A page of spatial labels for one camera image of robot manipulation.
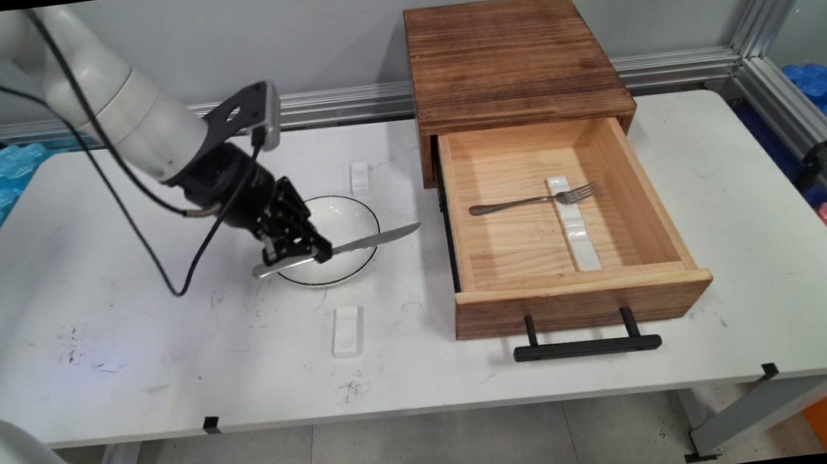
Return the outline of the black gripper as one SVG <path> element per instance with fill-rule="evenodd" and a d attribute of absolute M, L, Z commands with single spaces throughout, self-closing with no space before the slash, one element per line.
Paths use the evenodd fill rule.
<path fill-rule="evenodd" d="M 267 268 L 291 258 L 311 257 L 324 263 L 332 244 L 311 222 L 311 212 L 288 178 L 275 181 L 258 163 L 261 148 L 246 152 L 222 143 L 192 163 L 180 176 L 180 189 L 189 202 L 218 206 L 216 217 L 234 229 L 258 232 Z M 274 211 L 266 211 L 274 195 Z"/>

